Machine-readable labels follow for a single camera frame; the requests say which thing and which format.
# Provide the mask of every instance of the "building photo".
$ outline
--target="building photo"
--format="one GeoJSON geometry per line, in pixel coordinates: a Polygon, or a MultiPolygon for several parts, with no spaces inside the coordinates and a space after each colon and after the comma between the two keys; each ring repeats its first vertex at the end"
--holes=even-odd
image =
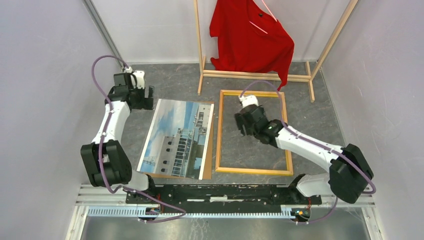
{"type": "Polygon", "coordinates": [[[210,103],[159,99],[138,170],[199,179],[213,109],[210,103]]]}

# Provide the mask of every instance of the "empty picture frame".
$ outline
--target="empty picture frame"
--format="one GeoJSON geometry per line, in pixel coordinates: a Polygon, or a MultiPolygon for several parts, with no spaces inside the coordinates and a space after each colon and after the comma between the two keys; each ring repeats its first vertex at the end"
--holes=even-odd
{"type": "MultiPolygon", "coordinates": [[[[219,94],[219,116],[218,116],[218,135],[217,135],[217,141],[216,141],[215,172],[293,176],[294,172],[293,172],[292,153],[288,150],[285,150],[286,170],[268,170],[268,169],[236,168],[236,167],[221,166],[224,96],[239,96],[241,93],[242,93],[241,90],[221,90],[219,94]]],[[[256,97],[278,98],[277,93],[271,92],[271,91],[246,91],[244,94],[255,95],[256,97]]],[[[281,100],[283,103],[283,107],[282,107],[283,120],[284,122],[287,123],[286,99],[284,96],[284,92],[280,92],[279,94],[281,95],[281,100]]]]}

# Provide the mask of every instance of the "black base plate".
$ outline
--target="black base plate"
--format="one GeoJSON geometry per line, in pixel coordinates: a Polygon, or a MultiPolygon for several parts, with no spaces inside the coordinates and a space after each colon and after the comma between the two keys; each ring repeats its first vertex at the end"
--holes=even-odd
{"type": "MultiPolygon", "coordinates": [[[[308,205],[307,197],[303,197],[294,187],[276,184],[165,184],[155,187],[155,196],[161,201],[177,206],[187,213],[280,213],[280,205],[308,205]],[[216,197],[226,196],[228,200],[212,201],[216,197]]],[[[320,205],[320,196],[312,196],[311,204],[320,205]]],[[[127,204],[147,204],[152,201],[142,195],[129,192],[127,204]]],[[[178,213],[166,207],[165,213],[178,213]]]]}

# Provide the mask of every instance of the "wooden stand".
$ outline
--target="wooden stand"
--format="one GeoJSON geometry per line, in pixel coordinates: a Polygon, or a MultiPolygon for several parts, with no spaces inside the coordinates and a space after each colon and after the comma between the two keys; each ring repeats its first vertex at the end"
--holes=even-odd
{"type": "MultiPolygon", "coordinates": [[[[197,31],[199,66],[200,66],[200,79],[199,79],[199,86],[197,89],[197,94],[199,96],[202,92],[203,77],[281,81],[280,78],[278,77],[278,74],[276,73],[206,70],[205,69],[206,56],[203,56],[202,54],[202,42],[200,37],[198,0],[193,0],[193,2],[194,2],[194,16],[195,16],[196,31],[197,31]]],[[[330,49],[332,48],[334,42],[336,41],[343,27],[345,26],[346,21],[348,20],[349,16],[351,15],[357,3],[358,3],[358,0],[350,0],[349,4],[344,10],[343,15],[338,21],[337,26],[335,27],[333,33],[331,34],[331,37],[329,38],[327,44],[325,45],[324,50],[319,56],[319,59],[313,71],[311,72],[311,67],[309,65],[309,62],[307,61],[306,62],[307,75],[292,75],[292,74],[288,75],[287,80],[289,82],[307,83],[309,87],[309,97],[310,97],[311,103],[315,101],[314,86],[312,81],[314,80],[315,76],[320,70],[324,60],[326,59],[328,53],[330,52],[330,49]]]]}

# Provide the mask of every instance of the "clothes hanger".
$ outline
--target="clothes hanger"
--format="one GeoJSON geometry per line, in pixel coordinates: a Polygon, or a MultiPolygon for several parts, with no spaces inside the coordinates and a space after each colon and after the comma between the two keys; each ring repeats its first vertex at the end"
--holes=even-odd
{"type": "MultiPolygon", "coordinates": [[[[277,22],[277,18],[274,16],[274,14],[271,12],[271,10],[268,8],[267,4],[265,3],[264,0],[262,0],[263,5],[265,5],[265,8],[268,10],[269,14],[271,14],[271,17],[277,22]]],[[[266,32],[265,30],[263,30],[262,28],[258,27],[256,24],[254,24],[253,22],[249,21],[253,26],[257,27],[259,30],[261,30],[262,32],[264,32],[265,34],[268,34],[268,32],[266,32]]]]}

